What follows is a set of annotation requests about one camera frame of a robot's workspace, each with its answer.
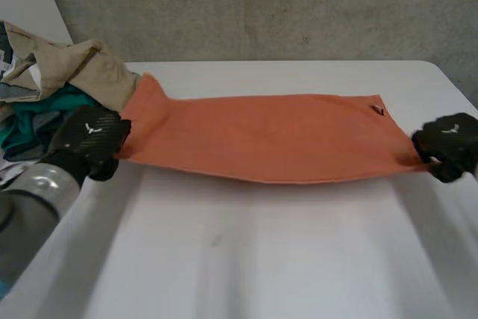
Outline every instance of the orange cloth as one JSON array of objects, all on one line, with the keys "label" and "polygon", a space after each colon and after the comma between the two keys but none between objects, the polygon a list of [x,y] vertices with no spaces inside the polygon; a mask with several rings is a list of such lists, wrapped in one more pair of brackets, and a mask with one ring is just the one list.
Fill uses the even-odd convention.
[{"label": "orange cloth", "polygon": [[175,100],[145,73],[121,115],[132,128],[119,156],[141,164],[268,183],[425,170],[378,95]]}]

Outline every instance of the table surface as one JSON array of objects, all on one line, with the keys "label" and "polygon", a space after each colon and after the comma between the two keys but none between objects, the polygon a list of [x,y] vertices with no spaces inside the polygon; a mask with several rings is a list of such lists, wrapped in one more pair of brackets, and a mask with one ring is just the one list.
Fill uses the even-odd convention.
[{"label": "table surface", "polygon": [[[477,110],[422,61],[135,63],[175,98],[379,93],[407,133]],[[475,318],[478,185],[408,174],[259,185],[121,163],[2,318]]]}]

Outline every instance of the robotic arm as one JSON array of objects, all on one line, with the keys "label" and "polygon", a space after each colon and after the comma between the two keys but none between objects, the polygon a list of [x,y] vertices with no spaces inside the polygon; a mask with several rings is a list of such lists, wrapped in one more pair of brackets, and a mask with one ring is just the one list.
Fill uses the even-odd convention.
[{"label": "robotic arm", "polygon": [[110,179],[131,122],[104,108],[79,108],[49,153],[0,195],[0,283],[12,286],[74,203],[86,177]]},{"label": "robotic arm", "polygon": [[478,179],[478,120],[468,114],[440,117],[412,136],[430,173],[444,183],[472,173]]}]

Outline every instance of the pile of clothes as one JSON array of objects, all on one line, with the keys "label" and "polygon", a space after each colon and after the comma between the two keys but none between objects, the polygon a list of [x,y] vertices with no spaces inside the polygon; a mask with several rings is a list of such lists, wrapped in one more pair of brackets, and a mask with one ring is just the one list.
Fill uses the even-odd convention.
[{"label": "pile of clothes", "polygon": [[140,80],[100,40],[52,43],[0,21],[0,185],[46,153],[76,108],[120,112]]}]

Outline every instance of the white wall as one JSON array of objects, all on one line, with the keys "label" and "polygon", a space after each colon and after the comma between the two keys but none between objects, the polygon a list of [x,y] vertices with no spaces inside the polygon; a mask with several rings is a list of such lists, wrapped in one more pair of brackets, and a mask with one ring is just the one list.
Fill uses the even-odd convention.
[{"label": "white wall", "polygon": [[55,0],[0,0],[0,20],[59,43],[71,43]]}]

